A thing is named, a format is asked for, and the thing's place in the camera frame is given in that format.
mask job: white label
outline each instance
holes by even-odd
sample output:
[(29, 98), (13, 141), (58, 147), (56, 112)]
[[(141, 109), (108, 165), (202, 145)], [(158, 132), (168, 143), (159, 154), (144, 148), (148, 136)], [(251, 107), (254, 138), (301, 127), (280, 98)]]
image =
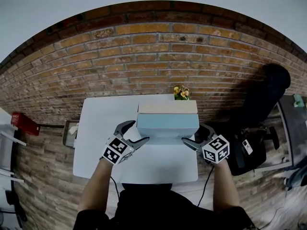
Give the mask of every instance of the white label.
[(244, 146), (245, 150), (248, 152), (249, 155), (253, 152), (253, 149), (251, 148), (248, 140), (243, 141), (243, 146)]

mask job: blue box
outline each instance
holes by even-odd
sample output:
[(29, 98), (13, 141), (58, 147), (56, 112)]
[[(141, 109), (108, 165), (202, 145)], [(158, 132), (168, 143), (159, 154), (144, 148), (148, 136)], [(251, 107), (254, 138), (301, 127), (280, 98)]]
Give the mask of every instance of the blue box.
[(182, 144), (199, 128), (198, 114), (138, 114), (137, 129), (142, 137), (150, 137), (148, 144)]

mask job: brick wall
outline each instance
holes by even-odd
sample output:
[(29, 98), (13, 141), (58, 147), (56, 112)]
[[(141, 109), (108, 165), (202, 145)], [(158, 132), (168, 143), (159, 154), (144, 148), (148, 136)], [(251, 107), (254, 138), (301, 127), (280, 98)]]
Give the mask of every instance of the brick wall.
[(200, 120), (227, 116), (261, 67), (287, 68), (287, 93), (307, 94), (306, 53), (267, 25), (234, 11), (141, 1), (86, 11), (50, 26), (0, 65), (0, 106), (39, 123), (79, 117), (87, 97), (190, 88)]

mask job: red box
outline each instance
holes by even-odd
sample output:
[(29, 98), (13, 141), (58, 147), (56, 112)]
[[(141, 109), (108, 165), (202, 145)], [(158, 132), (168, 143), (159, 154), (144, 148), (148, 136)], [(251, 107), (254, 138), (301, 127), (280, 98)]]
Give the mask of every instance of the red box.
[(13, 113), (11, 124), (30, 135), (38, 136), (39, 134), (40, 125), (28, 118), (23, 113)]

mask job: chair backrest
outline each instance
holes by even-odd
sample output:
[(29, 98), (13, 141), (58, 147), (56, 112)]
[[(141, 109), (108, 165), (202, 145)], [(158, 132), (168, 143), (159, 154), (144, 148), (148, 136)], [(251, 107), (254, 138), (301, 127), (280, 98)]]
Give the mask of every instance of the chair backrest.
[(264, 121), (290, 86), (290, 74), (282, 66), (268, 64), (264, 69), (267, 71), (265, 80), (248, 91), (243, 107), (229, 120), (236, 129)]

